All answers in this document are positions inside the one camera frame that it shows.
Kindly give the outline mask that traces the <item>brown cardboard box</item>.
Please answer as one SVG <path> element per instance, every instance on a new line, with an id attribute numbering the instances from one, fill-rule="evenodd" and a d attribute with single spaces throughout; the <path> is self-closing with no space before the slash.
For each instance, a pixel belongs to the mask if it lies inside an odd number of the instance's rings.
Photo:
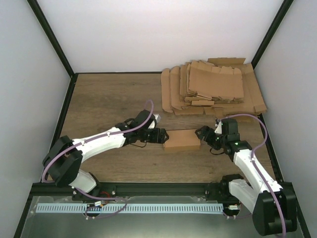
<path id="1" fill-rule="evenodd" d="M 199 150 L 201 141 L 195 129 L 169 130 L 169 139 L 164 143 L 165 152 L 182 152 Z"/>

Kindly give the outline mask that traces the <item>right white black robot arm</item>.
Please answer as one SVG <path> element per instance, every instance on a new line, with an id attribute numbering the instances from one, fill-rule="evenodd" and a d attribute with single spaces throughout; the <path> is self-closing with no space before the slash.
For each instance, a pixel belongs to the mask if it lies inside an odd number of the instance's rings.
<path id="1" fill-rule="evenodd" d="M 252 214 L 261 236 L 281 235 L 297 230 L 296 195 L 274 180 L 255 155 L 255 149 L 241 140 L 238 123 L 232 118 L 217 119 L 215 128 L 203 126 L 195 131 L 211 149 L 222 150 L 240 168 L 245 178 L 232 175 L 220 187 L 224 199 L 236 197 Z"/>

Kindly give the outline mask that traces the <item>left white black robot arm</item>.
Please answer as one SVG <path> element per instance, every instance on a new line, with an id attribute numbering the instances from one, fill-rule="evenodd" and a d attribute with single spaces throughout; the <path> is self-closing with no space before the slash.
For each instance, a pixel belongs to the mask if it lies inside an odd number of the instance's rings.
<path id="1" fill-rule="evenodd" d="M 164 128 L 158 128 L 158 114 L 142 110 L 135 118 L 116 124 L 109 130 L 81 138 L 59 138 L 43 160 L 44 174 L 49 175 L 57 187 L 70 186 L 83 192 L 90 200 L 101 194 L 97 178 L 81 169 L 82 163 L 105 151 L 142 143 L 164 144 L 168 139 Z"/>

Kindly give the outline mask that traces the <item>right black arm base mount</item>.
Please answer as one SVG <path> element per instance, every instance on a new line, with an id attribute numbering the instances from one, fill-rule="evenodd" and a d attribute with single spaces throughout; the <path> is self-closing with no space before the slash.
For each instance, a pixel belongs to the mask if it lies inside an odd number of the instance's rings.
<path id="1" fill-rule="evenodd" d="M 237 203 L 239 199 L 229 193 L 227 184 L 211 182 L 204 186 L 206 200 L 217 201 L 218 203 Z"/>

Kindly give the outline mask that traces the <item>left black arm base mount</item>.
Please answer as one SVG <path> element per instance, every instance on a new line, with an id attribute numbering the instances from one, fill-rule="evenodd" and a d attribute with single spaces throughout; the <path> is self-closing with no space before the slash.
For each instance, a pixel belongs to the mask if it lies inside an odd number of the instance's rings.
<path id="1" fill-rule="evenodd" d="M 73 188 L 73 200 L 78 200 L 78 201 L 116 201 L 118 198 L 115 197 L 107 197 L 107 196 L 94 196 L 90 195 L 88 193 L 83 192 L 80 189 Z"/>

